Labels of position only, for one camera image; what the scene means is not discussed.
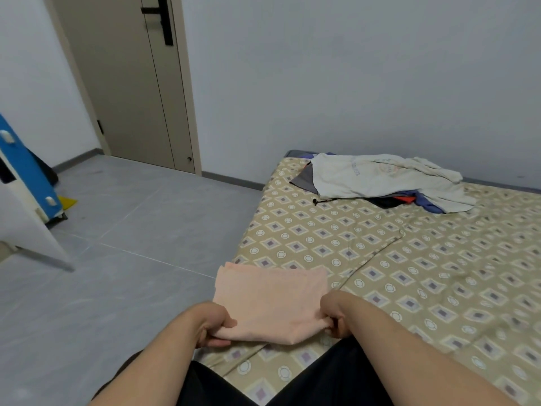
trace white cabinet door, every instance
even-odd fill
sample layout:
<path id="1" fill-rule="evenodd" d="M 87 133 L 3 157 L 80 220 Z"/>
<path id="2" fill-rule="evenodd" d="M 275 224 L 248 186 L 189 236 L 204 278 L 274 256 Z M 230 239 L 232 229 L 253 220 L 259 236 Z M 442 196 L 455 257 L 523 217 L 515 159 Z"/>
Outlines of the white cabinet door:
<path id="1" fill-rule="evenodd" d="M 0 182 L 0 240 L 70 263 L 62 246 L 38 215 L 9 188 Z"/>

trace door frame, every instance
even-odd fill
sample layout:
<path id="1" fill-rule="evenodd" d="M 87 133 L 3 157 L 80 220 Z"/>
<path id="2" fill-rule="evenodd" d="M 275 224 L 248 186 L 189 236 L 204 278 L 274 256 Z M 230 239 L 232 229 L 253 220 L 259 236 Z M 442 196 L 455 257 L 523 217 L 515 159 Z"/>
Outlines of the door frame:
<path id="1" fill-rule="evenodd" d="M 85 83 L 83 82 L 83 78 L 81 77 L 81 73 L 79 72 L 79 68 L 77 67 L 77 63 L 75 62 L 75 58 L 71 51 L 68 38 L 65 35 L 64 28 L 62 28 L 62 25 L 60 23 L 60 19 L 58 18 L 58 14 L 56 12 L 54 4 L 52 0 L 43 0 L 43 2 L 49 13 L 49 16 L 51 17 L 52 26 L 54 27 L 56 35 L 58 36 L 60 46 L 62 47 L 64 55 L 66 59 L 68 60 L 71 73 L 73 74 L 75 83 L 77 85 L 81 98 L 83 99 L 83 104 L 85 105 L 87 113 L 90 117 L 90 121 L 94 128 L 94 133 L 96 134 L 105 155 L 111 155 L 111 150 L 109 149 L 109 145 L 107 144 L 105 136 L 103 136 L 103 134 L 101 133 L 101 129 L 99 128 L 99 125 L 97 122 L 98 117 L 96 115 L 96 111 L 94 109 L 94 106 L 92 105 L 92 101 L 90 100 L 90 95 L 88 95 L 87 88 L 85 87 Z M 192 156 L 194 160 L 195 175 L 201 176 L 201 156 L 199 154 L 199 140 L 198 140 L 198 132 L 197 132 L 198 129 L 197 129 L 197 122 L 195 119 L 195 105 L 194 105 L 194 96 L 193 96 L 193 90 L 192 90 L 192 76 L 190 75 L 190 64 L 189 64 L 189 59 L 188 59 L 188 45 L 186 42 L 186 29 L 185 29 L 185 24 L 184 24 L 184 15 L 182 12 L 182 0 L 171 0 L 171 9 L 172 9 L 172 16 L 173 16 L 173 24 L 174 24 L 175 33 L 176 33 L 176 43 L 177 43 L 176 47 L 177 47 L 177 52 L 179 54 L 182 87 L 184 89 L 184 99 L 186 102 L 186 113 L 188 116 L 188 131 L 190 133 L 190 141 L 192 144 L 192 154 L 193 154 Z"/>

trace white wall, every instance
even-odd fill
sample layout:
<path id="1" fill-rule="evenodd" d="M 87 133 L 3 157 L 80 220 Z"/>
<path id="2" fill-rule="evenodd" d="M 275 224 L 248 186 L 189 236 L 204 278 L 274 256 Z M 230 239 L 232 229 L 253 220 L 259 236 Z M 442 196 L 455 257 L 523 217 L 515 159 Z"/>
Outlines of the white wall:
<path id="1" fill-rule="evenodd" d="M 422 156 L 541 188 L 541 0 L 183 0 L 203 170 Z"/>
<path id="2" fill-rule="evenodd" d="M 0 113 L 51 166 L 100 148 L 43 0 L 0 0 Z"/>

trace forearm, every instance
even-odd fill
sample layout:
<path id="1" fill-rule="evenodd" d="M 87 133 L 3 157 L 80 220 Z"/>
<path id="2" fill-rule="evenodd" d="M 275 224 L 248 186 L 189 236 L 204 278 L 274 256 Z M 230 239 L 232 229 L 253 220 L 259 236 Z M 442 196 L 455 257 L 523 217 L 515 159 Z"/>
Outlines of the forearm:
<path id="1" fill-rule="evenodd" d="M 181 314 L 89 406 L 174 406 L 198 340 L 200 325 Z"/>
<path id="2" fill-rule="evenodd" d="M 371 303 L 351 296 L 341 309 L 396 406 L 516 406 L 481 376 L 425 343 Z"/>

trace mattress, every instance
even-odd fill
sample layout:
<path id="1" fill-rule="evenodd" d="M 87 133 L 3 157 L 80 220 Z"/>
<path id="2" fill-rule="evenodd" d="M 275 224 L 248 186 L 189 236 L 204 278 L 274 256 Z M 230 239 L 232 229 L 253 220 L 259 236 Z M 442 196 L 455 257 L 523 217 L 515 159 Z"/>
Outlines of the mattress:
<path id="1" fill-rule="evenodd" d="M 541 404 L 541 196 L 465 184 L 464 213 L 364 200 L 314 205 L 289 184 L 309 162 L 284 158 L 263 190 L 234 262 L 324 266 L 329 286 L 382 308 L 522 405 Z M 198 360 L 266 404 L 335 341 L 237 343 Z"/>

